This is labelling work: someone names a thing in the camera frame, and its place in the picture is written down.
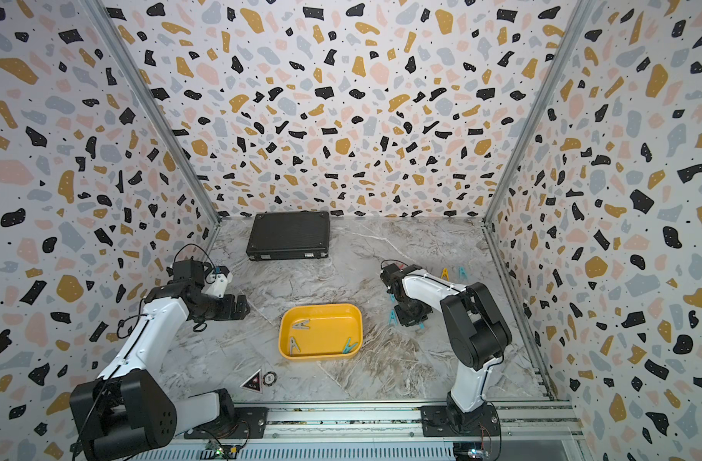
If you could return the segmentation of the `yellow plastic storage tray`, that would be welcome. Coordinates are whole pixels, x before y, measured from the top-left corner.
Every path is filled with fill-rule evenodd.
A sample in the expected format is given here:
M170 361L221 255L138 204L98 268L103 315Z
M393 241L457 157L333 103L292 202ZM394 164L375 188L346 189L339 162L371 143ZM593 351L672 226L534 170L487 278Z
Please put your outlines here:
M310 319L308 330L293 330L291 326ZM289 338L296 338L302 353L289 355ZM343 355L347 340L358 342L356 351ZM362 313L355 305L301 305L288 310L281 322L278 349L290 361L318 361L354 357L363 342Z

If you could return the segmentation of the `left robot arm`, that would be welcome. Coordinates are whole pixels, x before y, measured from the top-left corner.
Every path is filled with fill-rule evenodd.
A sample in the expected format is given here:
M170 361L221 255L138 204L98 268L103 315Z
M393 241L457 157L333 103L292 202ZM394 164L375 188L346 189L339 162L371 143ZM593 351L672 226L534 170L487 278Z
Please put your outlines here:
M229 434L239 416L225 389L172 401L154 377L181 326L193 321L237 321L250 311L245 296L230 295L225 266L194 259L177 261L168 284L145 297L126 343L96 380L70 395L78 441L89 460L118 460L167 446L195 430L210 437Z

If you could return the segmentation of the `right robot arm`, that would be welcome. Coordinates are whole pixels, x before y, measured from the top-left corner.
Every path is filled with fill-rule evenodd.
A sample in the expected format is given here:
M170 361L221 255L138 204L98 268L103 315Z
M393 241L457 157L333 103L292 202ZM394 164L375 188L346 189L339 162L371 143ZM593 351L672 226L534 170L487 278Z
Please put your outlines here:
M435 310L442 314L456 359L456 379L445 405L421 408L427 437L499 435L501 420L485 399L493 367L505 358L512 334L489 289L481 282L452 284L419 265L385 261L380 278L396 305L395 317L406 328L421 325Z

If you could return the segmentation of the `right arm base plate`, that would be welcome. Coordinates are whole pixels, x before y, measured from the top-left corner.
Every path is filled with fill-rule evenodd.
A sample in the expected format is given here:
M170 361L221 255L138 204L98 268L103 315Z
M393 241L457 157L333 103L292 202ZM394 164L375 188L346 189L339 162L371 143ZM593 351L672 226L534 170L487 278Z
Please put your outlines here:
M463 413L455 405L425 405L420 408L425 437L497 437L500 418L492 405Z

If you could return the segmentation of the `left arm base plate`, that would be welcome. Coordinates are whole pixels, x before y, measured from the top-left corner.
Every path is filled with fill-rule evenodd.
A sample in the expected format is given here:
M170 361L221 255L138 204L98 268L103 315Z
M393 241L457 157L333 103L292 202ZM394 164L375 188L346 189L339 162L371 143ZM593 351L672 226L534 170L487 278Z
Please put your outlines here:
M212 422L197 426L193 435L227 440L262 439L268 413L269 409L263 406L238 407L233 412L222 410Z

